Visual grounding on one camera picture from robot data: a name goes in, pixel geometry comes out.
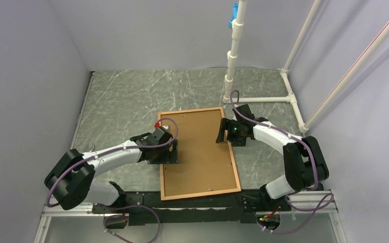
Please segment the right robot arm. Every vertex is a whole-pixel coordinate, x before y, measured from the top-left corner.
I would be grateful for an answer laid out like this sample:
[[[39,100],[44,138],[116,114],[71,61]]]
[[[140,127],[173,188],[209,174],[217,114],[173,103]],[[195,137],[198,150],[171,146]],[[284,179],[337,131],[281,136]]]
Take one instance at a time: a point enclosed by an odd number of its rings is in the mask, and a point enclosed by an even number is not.
[[[329,178],[329,169],[317,139],[300,137],[273,125],[265,117],[255,117],[249,105],[233,109],[233,119],[222,118],[216,143],[227,140],[235,147],[246,145],[247,138],[265,143],[278,151],[284,159],[284,174],[262,186],[259,204],[273,209],[279,198],[304,189],[317,189]]]

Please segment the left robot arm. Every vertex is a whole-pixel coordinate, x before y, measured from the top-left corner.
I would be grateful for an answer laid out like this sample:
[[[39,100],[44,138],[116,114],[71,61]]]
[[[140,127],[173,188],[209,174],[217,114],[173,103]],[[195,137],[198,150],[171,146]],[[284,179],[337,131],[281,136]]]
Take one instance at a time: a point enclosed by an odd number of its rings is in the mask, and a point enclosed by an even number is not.
[[[48,188],[46,205],[71,210],[82,203],[105,205],[120,212],[127,204],[127,194],[115,182],[97,183],[95,178],[129,164],[146,161],[149,165],[178,162],[178,140],[168,126],[158,126],[152,133],[131,137],[120,145],[81,153],[66,151],[45,177]]]

